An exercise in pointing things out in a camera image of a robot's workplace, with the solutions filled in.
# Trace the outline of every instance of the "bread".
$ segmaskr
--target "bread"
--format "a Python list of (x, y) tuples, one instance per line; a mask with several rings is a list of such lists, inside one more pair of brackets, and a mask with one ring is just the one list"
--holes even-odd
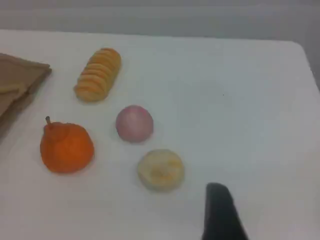
[(105, 99), (121, 67), (121, 56), (112, 48), (101, 48), (89, 59), (74, 87), (76, 96), (85, 102)]

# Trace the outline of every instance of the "onion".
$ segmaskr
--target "onion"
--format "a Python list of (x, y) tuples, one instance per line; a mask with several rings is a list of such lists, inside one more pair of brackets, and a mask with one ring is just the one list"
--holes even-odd
[(154, 132), (154, 120), (141, 106), (130, 105), (119, 112), (115, 127), (119, 137), (130, 143), (140, 143)]

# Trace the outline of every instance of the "orange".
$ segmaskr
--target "orange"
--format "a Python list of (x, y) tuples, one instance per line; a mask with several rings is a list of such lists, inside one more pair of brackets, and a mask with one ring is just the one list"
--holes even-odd
[(50, 122), (40, 143), (43, 163), (54, 173), (74, 173), (85, 168), (93, 159), (94, 144), (82, 126), (73, 123)]

